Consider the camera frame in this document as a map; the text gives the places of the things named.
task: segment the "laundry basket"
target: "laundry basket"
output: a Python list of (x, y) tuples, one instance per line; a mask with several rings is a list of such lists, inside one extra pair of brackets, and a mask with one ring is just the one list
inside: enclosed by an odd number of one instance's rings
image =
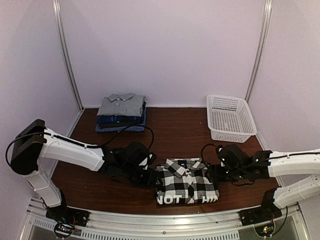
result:
[(207, 95), (206, 112), (213, 140), (244, 143), (257, 134), (254, 119), (244, 99)]

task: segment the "shirt collar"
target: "shirt collar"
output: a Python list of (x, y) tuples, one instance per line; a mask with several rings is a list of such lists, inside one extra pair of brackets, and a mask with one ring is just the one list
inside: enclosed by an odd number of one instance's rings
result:
[[(205, 165), (201, 162), (201, 158), (192, 158), (191, 160), (195, 161), (191, 167), (191, 170), (203, 169), (205, 167)], [(178, 178), (181, 178), (187, 170), (183, 166), (180, 166), (176, 161), (172, 161), (170, 159), (166, 160), (164, 167)]]
[(129, 99), (131, 99), (132, 97), (134, 97), (135, 94), (134, 93), (127, 93), (127, 94), (123, 94), (123, 95), (117, 95), (117, 94), (111, 94), (110, 96), (108, 96), (108, 99), (113, 102), (117, 99), (121, 99), (122, 101), (127, 101)]

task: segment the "stack of folded shirts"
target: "stack of folded shirts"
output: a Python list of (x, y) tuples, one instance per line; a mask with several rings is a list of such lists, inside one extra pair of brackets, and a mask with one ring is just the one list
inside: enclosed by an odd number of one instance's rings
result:
[(125, 131), (142, 132), (146, 124), (145, 96), (128, 93), (124, 95), (112, 94), (103, 99), (97, 113), (96, 132)]

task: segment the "white backdrop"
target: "white backdrop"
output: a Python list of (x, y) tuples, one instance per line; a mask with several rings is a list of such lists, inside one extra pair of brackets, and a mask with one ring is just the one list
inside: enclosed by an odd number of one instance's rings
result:
[(0, 2), (0, 76), (0, 239), (15, 240), (33, 191), (7, 166), (7, 145), (37, 118), (65, 135), (78, 116), (52, 1)]
[(264, 0), (61, 1), (85, 107), (134, 92), (149, 106), (204, 107), (206, 94), (244, 98)]
[[(249, 106), (274, 151), (320, 148), (320, 2), (272, 2), (263, 60)], [(300, 179), (284, 177), (286, 185)], [(320, 240), (320, 197), (300, 206), (313, 240)]]

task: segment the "gray shirt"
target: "gray shirt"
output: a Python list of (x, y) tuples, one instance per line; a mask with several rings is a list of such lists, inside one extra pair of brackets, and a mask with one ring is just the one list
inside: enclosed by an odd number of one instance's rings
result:
[(141, 117), (145, 97), (134, 93), (123, 95), (112, 94), (103, 99), (97, 116)]

